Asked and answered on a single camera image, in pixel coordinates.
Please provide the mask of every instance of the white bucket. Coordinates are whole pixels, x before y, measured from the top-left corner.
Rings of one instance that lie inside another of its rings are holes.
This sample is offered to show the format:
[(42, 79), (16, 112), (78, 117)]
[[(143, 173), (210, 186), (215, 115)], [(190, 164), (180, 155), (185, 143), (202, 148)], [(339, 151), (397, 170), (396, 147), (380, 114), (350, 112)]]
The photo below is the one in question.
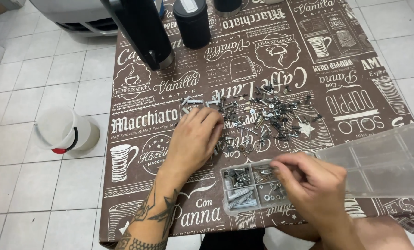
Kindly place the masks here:
[(34, 123), (34, 134), (41, 149), (54, 153), (88, 150), (99, 140), (99, 128), (67, 106), (51, 108)]

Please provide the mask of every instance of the white tile floor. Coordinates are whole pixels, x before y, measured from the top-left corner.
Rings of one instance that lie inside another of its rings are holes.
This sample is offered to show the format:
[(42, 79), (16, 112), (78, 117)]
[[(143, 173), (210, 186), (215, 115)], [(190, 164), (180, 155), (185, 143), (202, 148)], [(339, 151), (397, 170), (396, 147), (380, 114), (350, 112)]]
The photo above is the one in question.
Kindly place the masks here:
[[(349, 3), (414, 115), (414, 0)], [(115, 41), (70, 36), (28, 1), (0, 15), (0, 250), (104, 249), (97, 241)], [(36, 117), (62, 104), (99, 126), (95, 148), (62, 157), (35, 146)], [(269, 250), (310, 246), (273, 230), (265, 242)], [(173, 237), (167, 249), (200, 243), (199, 235)]]

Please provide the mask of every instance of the brown tablecloth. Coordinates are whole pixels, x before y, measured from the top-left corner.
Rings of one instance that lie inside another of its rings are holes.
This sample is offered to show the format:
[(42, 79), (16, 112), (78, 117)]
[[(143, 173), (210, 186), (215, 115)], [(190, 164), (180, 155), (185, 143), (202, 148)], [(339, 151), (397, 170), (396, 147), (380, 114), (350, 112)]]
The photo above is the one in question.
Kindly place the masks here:
[[(172, 3), (164, 1), (163, 23), (176, 58), (167, 69), (149, 71), (126, 38), (118, 35), (99, 231), (102, 244), (110, 246), (120, 239), (147, 196), (174, 124), (183, 115), (180, 100), (187, 95), (206, 101), (219, 92), (227, 102), (237, 100), (238, 115), (252, 128), (256, 117), (243, 108), (263, 106), (232, 96), (252, 98), (256, 86), (272, 83), (281, 100), (305, 101), (312, 96), (315, 110), (303, 105), (296, 111), (300, 117), (319, 113), (323, 118), (302, 129), (298, 139), (271, 138), (248, 158), (238, 151), (213, 156), (181, 190), (170, 236), (303, 223), (292, 205), (226, 215), (219, 169), (284, 152), (315, 152), (413, 121), (345, 0), (286, 0), (274, 5), (244, 0), (242, 11), (231, 18), (215, 15), (208, 0), (212, 39), (199, 50), (183, 46)], [(291, 89), (288, 94), (283, 94), (285, 85)], [(223, 132), (242, 139), (231, 122)], [(252, 137), (253, 145), (259, 144), (258, 138)], [(346, 199), (346, 210), (358, 218), (393, 215), (414, 233), (414, 198), (351, 198)]]

